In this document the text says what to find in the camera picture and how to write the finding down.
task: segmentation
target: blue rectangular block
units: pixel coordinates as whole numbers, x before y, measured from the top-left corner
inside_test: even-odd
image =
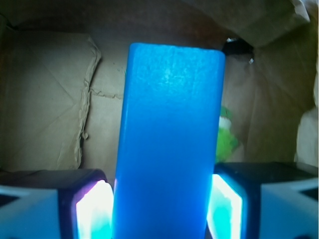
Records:
[[[113,239],[204,238],[225,56],[130,46]]]

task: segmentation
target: black object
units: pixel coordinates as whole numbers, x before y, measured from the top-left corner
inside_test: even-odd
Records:
[[[226,56],[242,54],[252,54],[253,56],[253,50],[254,48],[249,43],[243,39],[235,38],[228,40],[224,44],[222,52],[224,52]]]
[[[17,200],[19,197],[0,194],[0,207]]]
[[[100,180],[107,182],[99,169],[77,169],[58,171],[20,171],[0,176],[0,184],[12,187],[56,189],[61,238],[76,238],[76,203]]]
[[[291,182],[318,176],[315,167],[296,163],[219,163],[214,173],[229,176],[247,194],[247,228],[242,228],[243,238],[259,237],[261,211],[261,185],[266,183]]]

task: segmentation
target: green object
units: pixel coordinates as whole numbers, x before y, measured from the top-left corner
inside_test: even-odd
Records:
[[[216,163],[225,162],[238,146],[238,140],[227,129],[219,128],[217,138]]]
[[[232,112],[224,106],[222,106],[220,109],[220,116],[228,118],[230,121],[233,119]]]

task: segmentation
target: glowing light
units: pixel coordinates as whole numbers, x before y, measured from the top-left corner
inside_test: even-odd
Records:
[[[214,239],[239,239],[242,198],[217,174],[212,176],[207,224]]]
[[[111,238],[113,202],[112,187],[104,180],[84,195],[76,204],[79,239]]]

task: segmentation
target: green toy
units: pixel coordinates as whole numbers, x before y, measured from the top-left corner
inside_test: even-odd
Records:
[[[222,107],[219,117],[219,130],[216,149],[216,163],[225,162],[238,146],[238,140],[230,132],[232,113],[229,109]]]

